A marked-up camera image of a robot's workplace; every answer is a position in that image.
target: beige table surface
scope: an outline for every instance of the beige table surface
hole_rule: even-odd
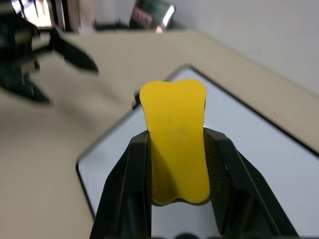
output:
[[[104,33],[68,38],[98,77],[41,60],[34,80],[54,107],[0,93],[0,238],[87,239],[93,223],[75,164],[130,110],[134,91],[191,64],[319,152],[319,98],[194,32]]]

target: tablet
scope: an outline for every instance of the tablet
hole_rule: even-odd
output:
[[[197,79],[207,88],[204,127],[224,133],[260,171],[300,236],[318,236],[318,154],[190,66],[167,80],[185,78]],[[131,138],[145,130],[138,105],[80,156],[77,172],[93,216],[109,173]],[[219,236],[211,203],[152,206],[153,237],[173,238],[180,233]]]

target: white tablet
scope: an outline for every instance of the white tablet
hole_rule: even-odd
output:
[[[224,133],[259,170],[300,236],[319,236],[318,154],[192,67],[180,68],[167,80],[185,78],[195,78],[207,88],[204,126]],[[145,130],[143,109],[137,106],[80,156],[77,171],[93,215],[109,173],[131,138]],[[152,206],[153,237],[180,233],[219,236],[211,204]]]

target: wooden table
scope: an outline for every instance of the wooden table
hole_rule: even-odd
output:
[[[34,81],[52,108],[0,94],[0,235],[87,239],[93,223],[75,164],[127,113],[134,92],[184,64],[213,78],[319,152],[319,98],[194,32],[115,32],[67,37],[87,51],[100,75],[58,55],[40,61]]]

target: yellow foam piece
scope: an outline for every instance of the yellow foam piece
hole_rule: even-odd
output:
[[[205,86],[194,79],[154,81],[140,91],[151,138],[152,199],[165,205],[209,197],[203,126]]]

